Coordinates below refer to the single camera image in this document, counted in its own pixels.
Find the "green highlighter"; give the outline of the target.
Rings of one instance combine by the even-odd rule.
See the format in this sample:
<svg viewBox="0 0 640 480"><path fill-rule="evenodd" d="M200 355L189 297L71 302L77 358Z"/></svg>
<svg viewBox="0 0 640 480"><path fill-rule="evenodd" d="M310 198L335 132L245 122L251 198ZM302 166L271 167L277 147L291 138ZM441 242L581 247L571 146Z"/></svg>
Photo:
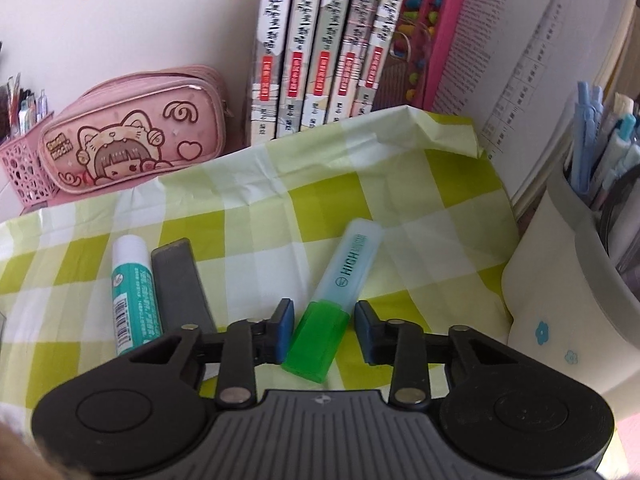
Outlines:
<svg viewBox="0 0 640 480"><path fill-rule="evenodd" d="M326 380L382 239L374 221L349 223L296 327L284 370L317 384Z"/></svg>

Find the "dark grey eraser block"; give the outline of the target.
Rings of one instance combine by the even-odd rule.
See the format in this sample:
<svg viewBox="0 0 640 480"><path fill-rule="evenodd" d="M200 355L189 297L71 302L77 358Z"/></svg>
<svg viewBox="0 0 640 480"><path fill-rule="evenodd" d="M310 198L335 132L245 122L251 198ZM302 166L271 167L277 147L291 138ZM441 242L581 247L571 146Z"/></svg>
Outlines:
<svg viewBox="0 0 640 480"><path fill-rule="evenodd" d="M203 334L216 333L190 240L180 238L154 249L151 266L163 332L191 324Z"/></svg>

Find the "teal glue stick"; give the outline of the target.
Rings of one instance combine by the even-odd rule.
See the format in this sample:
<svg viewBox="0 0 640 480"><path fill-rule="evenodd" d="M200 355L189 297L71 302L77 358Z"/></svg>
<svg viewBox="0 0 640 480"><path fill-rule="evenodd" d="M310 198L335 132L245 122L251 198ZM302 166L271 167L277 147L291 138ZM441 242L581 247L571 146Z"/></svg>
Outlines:
<svg viewBox="0 0 640 480"><path fill-rule="evenodd" d="M126 234L112 246L112 304L116 354L163 335L151 255L142 237Z"/></svg>

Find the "green checkered tablecloth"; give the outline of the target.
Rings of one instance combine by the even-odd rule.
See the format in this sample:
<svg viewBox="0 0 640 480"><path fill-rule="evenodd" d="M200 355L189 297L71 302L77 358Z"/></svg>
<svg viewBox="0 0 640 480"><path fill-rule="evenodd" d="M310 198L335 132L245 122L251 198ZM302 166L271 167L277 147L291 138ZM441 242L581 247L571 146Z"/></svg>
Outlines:
<svg viewBox="0 0 640 480"><path fill-rule="evenodd" d="M352 118L58 205L1 227L1 419L115 353L112 246L187 238L219 327L303 310L346 226L384 231L363 297L434 333L509 333L501 275L518 244L510 202L468 118L412 107Z"/></svg>

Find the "white grey pen cup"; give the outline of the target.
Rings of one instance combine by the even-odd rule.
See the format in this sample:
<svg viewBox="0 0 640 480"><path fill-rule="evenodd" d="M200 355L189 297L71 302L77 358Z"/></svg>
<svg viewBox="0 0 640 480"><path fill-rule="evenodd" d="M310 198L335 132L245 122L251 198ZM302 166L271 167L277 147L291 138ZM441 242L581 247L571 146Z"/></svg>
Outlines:
<svg viewBox="0 0 640 480"><path fill-rule="evenodd" d="M511 348L593 388L616 417L638 413L639 301L561 170L547 181L502 289Z"/></svg>

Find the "pink cat pencil case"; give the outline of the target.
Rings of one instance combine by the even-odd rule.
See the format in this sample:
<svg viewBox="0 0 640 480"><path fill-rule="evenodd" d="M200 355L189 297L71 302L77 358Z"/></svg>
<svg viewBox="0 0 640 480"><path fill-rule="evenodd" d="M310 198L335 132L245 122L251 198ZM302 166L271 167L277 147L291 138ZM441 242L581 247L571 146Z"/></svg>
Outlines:
<svg viewBox="0 0 640 480"><path fill-rule="evenodd" d="M40 160L68 194L85 194L219 156L228 92L206 65L105 81L43 128Z"/></svg>

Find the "pink perforated pen holder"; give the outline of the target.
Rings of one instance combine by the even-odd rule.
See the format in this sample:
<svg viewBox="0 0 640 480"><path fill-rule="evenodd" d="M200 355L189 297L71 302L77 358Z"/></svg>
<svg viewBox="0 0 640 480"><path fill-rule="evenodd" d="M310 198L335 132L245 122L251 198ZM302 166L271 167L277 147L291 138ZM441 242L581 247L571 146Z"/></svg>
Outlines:
<svg viewBox="0 0 640 480"><path fill-rule="evenodd" d="M28 133L1 145L1 165L24 208L45 203L58 192L38 155L40 134L52 119L47 114Z"/></svg>

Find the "book three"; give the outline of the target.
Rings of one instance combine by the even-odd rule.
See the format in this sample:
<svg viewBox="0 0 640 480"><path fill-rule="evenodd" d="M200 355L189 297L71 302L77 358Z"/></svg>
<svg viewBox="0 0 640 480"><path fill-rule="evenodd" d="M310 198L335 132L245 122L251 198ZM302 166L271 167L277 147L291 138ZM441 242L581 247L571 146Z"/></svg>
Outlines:
<svg viewBox="0 0 640 480"><path fill-rule="evenodd" d="M348 6L349 0L321 0L300 123L303 130L326 122Z"/></svg>

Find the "open paper booklet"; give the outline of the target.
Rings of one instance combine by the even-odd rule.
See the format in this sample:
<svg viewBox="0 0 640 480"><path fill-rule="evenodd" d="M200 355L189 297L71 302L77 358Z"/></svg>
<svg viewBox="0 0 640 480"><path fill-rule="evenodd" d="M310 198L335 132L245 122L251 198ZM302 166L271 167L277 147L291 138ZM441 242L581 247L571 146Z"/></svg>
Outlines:
<svg viewBox="0 0 640 480"><path fill-rule="evenodd" d="M463 0L434 112L472 119L524 214L570 144L578 82L605 87L637 0Z"/></svg>

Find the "pink abacus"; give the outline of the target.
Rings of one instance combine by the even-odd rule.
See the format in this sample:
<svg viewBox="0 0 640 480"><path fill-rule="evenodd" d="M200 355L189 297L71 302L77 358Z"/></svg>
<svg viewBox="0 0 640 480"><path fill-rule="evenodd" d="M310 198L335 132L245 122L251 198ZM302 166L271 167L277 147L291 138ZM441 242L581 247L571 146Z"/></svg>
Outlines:
<svg viewBox="0 0 640 480"><path fill-rule="evenodd" d="M463 0L402 0L373 108L431 110Z"/></svg>

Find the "book one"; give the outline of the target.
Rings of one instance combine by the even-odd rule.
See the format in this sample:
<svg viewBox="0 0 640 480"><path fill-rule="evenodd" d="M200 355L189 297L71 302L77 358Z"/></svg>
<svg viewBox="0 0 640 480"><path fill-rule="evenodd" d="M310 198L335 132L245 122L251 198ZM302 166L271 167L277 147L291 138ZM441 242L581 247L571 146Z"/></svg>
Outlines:
<svg viewBox="0 0 640 480"><path fill-rule="evenodd" d="M247 101L250 145L264 144L276 135L281 65L291 0L259 0L254 63Z"/></svg>

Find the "book four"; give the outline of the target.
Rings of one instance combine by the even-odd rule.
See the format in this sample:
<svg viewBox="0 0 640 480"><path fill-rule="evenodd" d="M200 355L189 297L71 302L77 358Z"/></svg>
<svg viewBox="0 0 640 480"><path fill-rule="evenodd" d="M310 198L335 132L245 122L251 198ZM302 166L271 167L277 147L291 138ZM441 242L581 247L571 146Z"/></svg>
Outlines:
<svg viewBox="0 0 640 480"><path fill-rule="evenodd" d="M326 122L349 118L378 0L350 0Z"/></svg>

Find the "book five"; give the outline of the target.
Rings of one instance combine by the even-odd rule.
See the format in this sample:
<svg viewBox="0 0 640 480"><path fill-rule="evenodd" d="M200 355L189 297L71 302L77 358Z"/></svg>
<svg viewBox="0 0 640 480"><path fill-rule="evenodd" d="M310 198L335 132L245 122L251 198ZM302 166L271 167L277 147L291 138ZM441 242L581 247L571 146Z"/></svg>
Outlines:
<svg viewBox="0 0 640 480"><path fill-rule="evenodd" d="M404 0L380 0L350 116L370 113Z"/></svg>

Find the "book two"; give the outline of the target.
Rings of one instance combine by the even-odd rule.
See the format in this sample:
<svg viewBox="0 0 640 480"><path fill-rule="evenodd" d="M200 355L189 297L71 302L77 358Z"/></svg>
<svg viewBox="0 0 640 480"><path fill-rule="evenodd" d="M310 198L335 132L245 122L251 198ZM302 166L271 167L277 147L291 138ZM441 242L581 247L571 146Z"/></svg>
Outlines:
<svg viewBox="0 0 640 480"><path fill-rule="evenodd" d="M292 0L278 99L276 137L299 132L320 0Z"/></svg>

